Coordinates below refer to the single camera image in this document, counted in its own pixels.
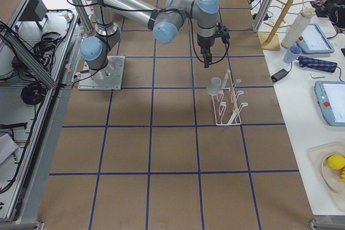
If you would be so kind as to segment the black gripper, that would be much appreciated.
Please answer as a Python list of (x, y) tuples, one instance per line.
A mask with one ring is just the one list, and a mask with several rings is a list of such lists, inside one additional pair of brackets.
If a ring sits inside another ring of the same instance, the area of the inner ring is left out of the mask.
[(212, 54), (210, 48), (215, 43), (215, 36), (203, 37), (197, 34), (197, 44), (198, 46), (203, 49), (203, 59), (204, 59), (204, 67), (209, 68), (212, 65)]

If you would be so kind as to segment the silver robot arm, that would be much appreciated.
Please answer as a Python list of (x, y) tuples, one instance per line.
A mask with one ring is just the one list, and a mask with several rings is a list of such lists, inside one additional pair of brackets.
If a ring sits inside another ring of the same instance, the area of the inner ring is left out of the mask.
[(219, 0), (167, 0), (165, 9), (142, 0), (88, 0), (134, 20), (153, 32), (161, 44), (169, 44), (177, 36), (186, 19), (197, 22), (197, 44), (201, 48), (204, 67), (213, 65), (211, 47), (218, 38)]

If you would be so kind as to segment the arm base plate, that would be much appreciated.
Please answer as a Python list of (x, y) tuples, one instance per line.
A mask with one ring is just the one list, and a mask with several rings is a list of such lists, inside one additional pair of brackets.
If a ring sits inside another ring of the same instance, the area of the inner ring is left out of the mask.
[(120, 90), (122, 85), (123, 69), (125, 66), (125, 56), (108, 56), (108, 64), (105, 68), (98, 71), (88, 71), (87, 62), (84, 62), (83, 73), (78, 83), (78, 90)]

